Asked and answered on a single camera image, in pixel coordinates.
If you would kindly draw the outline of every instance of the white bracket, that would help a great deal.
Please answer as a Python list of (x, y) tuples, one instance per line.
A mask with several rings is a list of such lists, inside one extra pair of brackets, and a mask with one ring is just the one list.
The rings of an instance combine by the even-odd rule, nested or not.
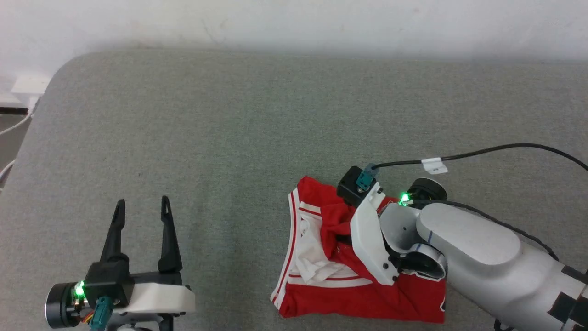
[(30, 110), (45, 93), (51, 79), (40, 76), (20, 76), (12, 86), (11, 93)]
[(22, 107), (21, 101), (12, 93), (0, 93), (0, 107)]
[(351, 218), (351, 241), (353, 252), (377, 282), (393, 285), (398, 271), (388, 261), (389, 255), (377, 217), (377, 208), (384, 197), (385, 195), (380, 191), (380, 183), (376, 182)]

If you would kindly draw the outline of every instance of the white cable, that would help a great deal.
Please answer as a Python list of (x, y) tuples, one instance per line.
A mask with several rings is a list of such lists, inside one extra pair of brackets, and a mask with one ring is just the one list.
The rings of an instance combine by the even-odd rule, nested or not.
[(33, 117), (34, 113), (35, 113), (35, 106), (37, 101), (39, 101), (39, 97), (30, 97), (29, 98), (29, 111), (26, 114), (25, 118), (23, 118), (20, 122), (16, 123), (15, 125), (7, 128), (6, 130), (2, 130), (0, 132), (0, 135), (3, 135), (5, 133), (8, 133), (16, 128), (18, 128), (19, 126), (21, 126), (24, 122), (28, 121), (29, 118)]
[(12, 160), (12, 162), (7, 164), (6, 167), (4, 167), (4, 169), (2, 169), (2, 171), (0, 171), (0, 183), (2, 182), (2, 179), (4, 178), (6, 173), (8, 172), (8, 169), (10, 169), (14, 165), (14, 161), (16, 161), (16, 160)]
[(16, 123), (15, 125), (7, 128), (6, 130), (2, 130), (2, 132), (0, 132), (0, 135), (3, 135), (5, 133), (8, 133), (16, 128), (18, 128), (19, 126), (21, 126), (24, 122), (28, 121), (29, 118), (31, 118), (33, 116), (33, 112), (31, 110), (29, 110), (29, 113), (27, 113), (27, 115), (25, 116), (25, 118), (23, 118), (20, 122)]

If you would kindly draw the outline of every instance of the green led light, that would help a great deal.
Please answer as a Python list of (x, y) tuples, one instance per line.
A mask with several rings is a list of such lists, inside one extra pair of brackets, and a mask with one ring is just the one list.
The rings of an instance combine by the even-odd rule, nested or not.
[(83, 281), (79, 282), (75, 287), (75, 294), (79, 297), (85, 297), (86, 295), (83, 292)]
[(410, 196), (408, 195), (408, 193), (402, 193), (402, 195), (400, 196), (400, 201), (398, 201), (398, 204), (406, 206), (406, 204), (403, 203), (406, 201), (410, 201)]

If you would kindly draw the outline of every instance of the white cable clip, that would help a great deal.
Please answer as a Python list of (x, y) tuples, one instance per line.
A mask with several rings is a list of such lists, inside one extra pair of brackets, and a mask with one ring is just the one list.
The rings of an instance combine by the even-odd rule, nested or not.
[(441, 162), (440, 157), (424, 158), (420, 161), (431, 175), (443, 174), (447, 172), (447, 167)]

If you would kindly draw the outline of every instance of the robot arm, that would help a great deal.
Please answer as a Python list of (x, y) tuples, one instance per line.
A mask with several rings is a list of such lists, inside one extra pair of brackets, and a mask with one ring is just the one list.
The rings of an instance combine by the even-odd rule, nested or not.
[[(378, 216), (382, 189), (373, 179), (368, 190), (358, 191), (358, 171), (348, 171), (338, 195), (356, 207), (353, 251), (379, 283), (393, 284), (399, 270), (447, 277), (462, 295), (518, 330), (588, 330), (587, 275), (511, 230), (446, 204), (390, 204)], [(438, 184), (426, 183), (415, 182), (412, 198), (446, 199)]]
[(196, 311), (196, 296), (182, 285), (182, 259), (169, 199), (162, 197), (163, 242), (158, 271), (129, 273), (121, 253), (125, 201), (116, 205), (100, 261), (90, 265), (83, 281), (56, 284), (45, 303), (45, 319), (53, 329), (88, 323), (92, 330), (117, 330), (123, 325), (157, 322), (173, 331), (173, 318)]

